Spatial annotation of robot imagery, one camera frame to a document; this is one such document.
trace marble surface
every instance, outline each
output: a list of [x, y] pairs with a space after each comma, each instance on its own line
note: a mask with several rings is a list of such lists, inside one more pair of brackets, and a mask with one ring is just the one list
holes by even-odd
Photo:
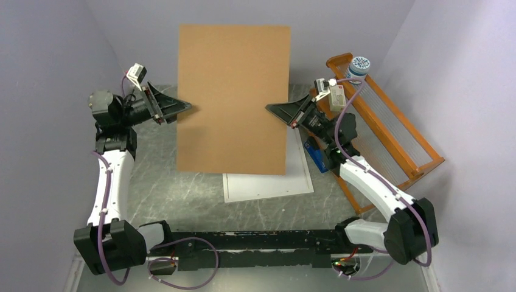
[[[305, 96], [310, 85], [290, 85], [289, 99]], [[177, 96], [175, 87], [160, 87]], [[133, 226], [167, 220], [173, 231], [273, 231], [333, 229], [355, 216], [331, 173], [320, 173], [308, 153], [314, 193], [225, 203], [221, 174], [176, 171], [176, 125], [147, 121], [134, 127], [138, 134], [136, 162], [128, 196], [128, 219]], [[303, 139], [307, 133], [301, 130]], [[363, 206], [368, 200], [350, 186]], [[376, 210], [365, 219], [383, 221]]]

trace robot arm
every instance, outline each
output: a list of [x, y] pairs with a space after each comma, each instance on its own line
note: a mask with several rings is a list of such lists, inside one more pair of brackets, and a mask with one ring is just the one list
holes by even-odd
[[[267, 105], [266, 109], [291, 128], [302, 126], [316, 136], [322, 144], [326, 144], [325, 149], [318, 150], [321, 152], [319, 156], [322, 156], [322, 161], [319, 161], [322, 166], [319, 169], [331, 170], [351, 183], [378, 208], [387, 221], [387, 223], [373, 223], [352, 217], [338, 224], [336, 230], [341, 234], [344, 243], [381, 249], [396, 262], [406, 264], [427, 250], [427, 241], [422, 225], [402, 199], [422, 218], [431, 246], [435, 246], [439, 241], [433, 205], [425, 198], [415, 200], [392, 185], [372, 169], [364, 157], [360, 156], [360, 152], [351, 144], [352, 139], [358, 136], [353, 114], [344, 113], [341, 123], [337, 125], [337, 117], [329, 120], [317, 109], [316, 103], [330, 94], [329, 88], [334, 85], [336, 85], [335, 79], [328, 81], [317, 79], [316, 97], [307, 95], [296, 102]], [[345, 155], [337, 143], [346, 152]]]
[[93, 274], [106, 272], [103, 261], [113, 271], [141, 265], [152, 247], [170, 240], [170, 228], [165, 221], [135, 229], [125, 220], [137, 147], [132, 126], [150, 119], [158, 124], [171, 123], [176, 121], [178, 113], [192, 107], [159, 92], [150, 82], [142, 86], [146, 72], [143, 66], [135, 64], [127, 73], [127, 78], [143, 92], [142, 99], [136, 100], [132, 94], [121, 97], [109, 91], [96, 91], [89, 97], [97, 127], [95, 153], [100, 158], [99, 182], [87, 227], [75, 230], [74, 243]]

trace blue object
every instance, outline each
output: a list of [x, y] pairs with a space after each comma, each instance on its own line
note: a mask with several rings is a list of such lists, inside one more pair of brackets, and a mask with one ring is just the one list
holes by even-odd
[[313, 148], [308, 141], [304, 142], [304, 147], [312, 158], [313, 162], [315, 162], [315, 165], [317, 165], [319, 171], [321, 173], [327, 172], [328, 169], [326, 168], [326, 165], [324, 165], [323, 153], [321, 152], [321, 149]]

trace black base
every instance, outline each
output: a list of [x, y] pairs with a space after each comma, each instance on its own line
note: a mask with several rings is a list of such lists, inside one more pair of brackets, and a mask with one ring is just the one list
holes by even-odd
[[[330, 268], [332, 254], [350, 254], [356, 245], [343, 245], [333, 229], [249, 232], [172, 232], [172, 240], [200, 237], [212, 243], [219, 254], [220, 268], [311, 265]], [[360, 253], [371, 253], [361, 246]], [[160, 253], [151, 251], [150, 256]], [[175, 245], [178, 271], [213, 268], [214, 253], [198, 240]]]

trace blue lid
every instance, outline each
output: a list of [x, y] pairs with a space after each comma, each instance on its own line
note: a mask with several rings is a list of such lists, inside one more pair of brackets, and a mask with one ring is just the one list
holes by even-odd
[[351, 64], [349, 65], [350, 69], [357, 73], [365, 74], [369, 71], [369, 67], [371, 67], [371, 62], [364, 57], [355, 57], [351, 60]]

